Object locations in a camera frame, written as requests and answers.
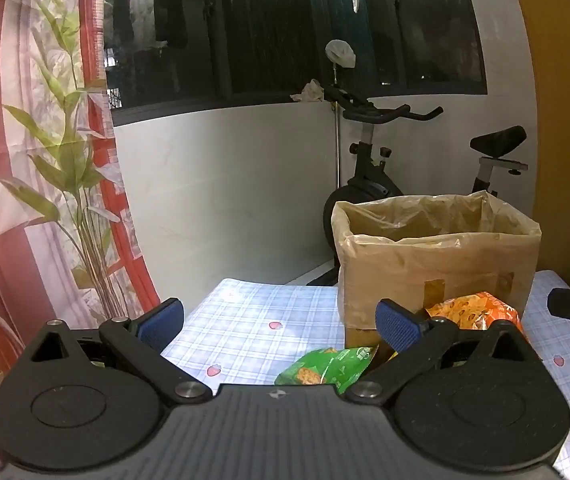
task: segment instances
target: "plastic bag liner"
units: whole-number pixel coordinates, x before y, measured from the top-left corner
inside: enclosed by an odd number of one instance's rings
[[[411,312],[487,291],[523,315],[539,256],[540,227],[486,191],[337,202],[332,229],[346,328],[373,330],[390,298]]]

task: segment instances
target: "window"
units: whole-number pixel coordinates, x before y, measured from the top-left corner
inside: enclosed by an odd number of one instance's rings
[[[486,91],[470,0],[105,0],[104,36],[115,124],[289,102],[332,81],[333,38],[357,56],[341,83],[368,97]]]
[[[410,88],[482,83],[480,44],[470,0],[398,0]]]

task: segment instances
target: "orange snack bag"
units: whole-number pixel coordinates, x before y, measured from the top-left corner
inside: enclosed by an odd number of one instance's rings
[[[487,330],[492,321],[507,319],[525,335],[516,310],[489,292],[443,301],[427,309],[430,317],[443,316],[465,330]]]

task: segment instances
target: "green snack bag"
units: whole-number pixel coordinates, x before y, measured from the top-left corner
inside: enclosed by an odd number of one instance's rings
[[[376,354],[376,348],[321,348],[303,355],[280,373],[274,384],[335,384],[342,394],[354,384]]]

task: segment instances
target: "snack bag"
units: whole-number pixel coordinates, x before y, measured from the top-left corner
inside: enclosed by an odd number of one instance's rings
[[[371,362],[376,348],[321,348],[303,355],[280,373],[274,384],[335,384],[342,394],[354,384]]]
[[[489,292],[478,292],[443,301],[427,309],[431,317],[443,316],[466,330],[487,330],[496,319],[507,319],[525,335],[516,310]]]

